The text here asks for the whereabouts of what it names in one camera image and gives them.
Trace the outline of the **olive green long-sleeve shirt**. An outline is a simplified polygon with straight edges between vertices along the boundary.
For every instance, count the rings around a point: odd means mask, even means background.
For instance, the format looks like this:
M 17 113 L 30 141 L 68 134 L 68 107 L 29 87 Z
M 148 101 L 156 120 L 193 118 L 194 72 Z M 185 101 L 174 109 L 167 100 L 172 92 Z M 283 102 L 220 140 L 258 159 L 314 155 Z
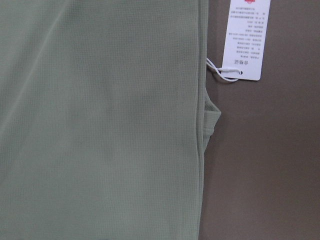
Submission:
M 206 0 L 0 3 L 0 237 L 196 240 Z

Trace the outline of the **white paper hang tag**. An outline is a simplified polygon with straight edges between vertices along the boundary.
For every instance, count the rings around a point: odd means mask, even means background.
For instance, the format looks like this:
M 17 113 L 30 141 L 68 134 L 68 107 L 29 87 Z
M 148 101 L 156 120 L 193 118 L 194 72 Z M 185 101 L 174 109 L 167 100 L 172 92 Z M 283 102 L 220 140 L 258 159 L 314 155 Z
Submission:
M 259 81 L 271 2 L 232 0 L 229 6 L 221 74 Z

